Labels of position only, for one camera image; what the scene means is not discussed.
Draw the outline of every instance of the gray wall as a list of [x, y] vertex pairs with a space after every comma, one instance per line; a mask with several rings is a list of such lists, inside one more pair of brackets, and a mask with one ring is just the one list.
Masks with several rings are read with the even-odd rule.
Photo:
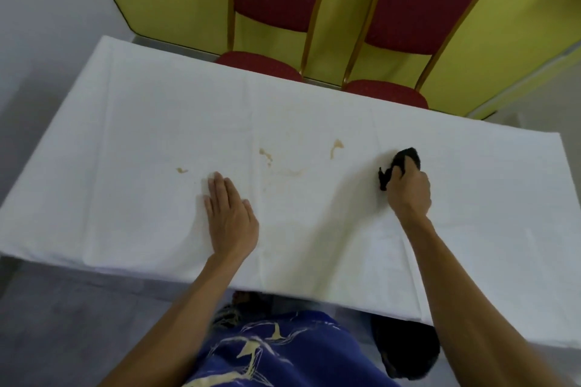
[[487, 121], [559, 132], [577, 188], [577, 197], [581, 197], [581, 63], [499, 110]]
[[0, 0], [0, 202], [104, 34], [134, 36], [113, 0]]

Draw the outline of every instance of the blue shirt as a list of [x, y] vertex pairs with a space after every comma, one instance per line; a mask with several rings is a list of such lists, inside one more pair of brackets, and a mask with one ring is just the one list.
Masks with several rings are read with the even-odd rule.
[[213, 332], [184, 387], [397, 387], [323, 312], [301, 311]]

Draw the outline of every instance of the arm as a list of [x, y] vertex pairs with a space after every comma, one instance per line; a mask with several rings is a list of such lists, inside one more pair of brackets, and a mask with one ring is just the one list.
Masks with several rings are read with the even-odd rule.
[[204, 204], [214, 254], [190, 288], [99, 387], [177, 387], [192, 370], [214, 310], [258, 242], [258, 221], [230, 179], [208, 180]]
[[555, 387], [563, 382], [496, 310], [438, 237], [430, 184], [411, 158], [394, 167], [388, 201], [418, 262], [438, 337], [462, 387]]

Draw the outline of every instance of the person's right arm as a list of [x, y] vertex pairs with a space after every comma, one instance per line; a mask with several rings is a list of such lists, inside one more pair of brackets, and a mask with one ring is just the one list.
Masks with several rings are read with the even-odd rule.
[[388, 201], [414, 250], [436, 332], [461, 386], [563, 386], [438, 237], [426, 216], [428, 177], [407, 156], [405, 174], [393, 169]]

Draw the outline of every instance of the white tablecloth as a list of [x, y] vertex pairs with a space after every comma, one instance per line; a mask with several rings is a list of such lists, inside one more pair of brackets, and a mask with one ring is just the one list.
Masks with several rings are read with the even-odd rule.
[[0, 210], [0, 251], [191, 281], [201, 195], [231, 177], [261, 222], [233, 285], [430, 323], [377, 170], [415, 147], [429, 216], [528, 339], [581, 347], [581, 210], [558, 134], [492, 125], [104, 37]]

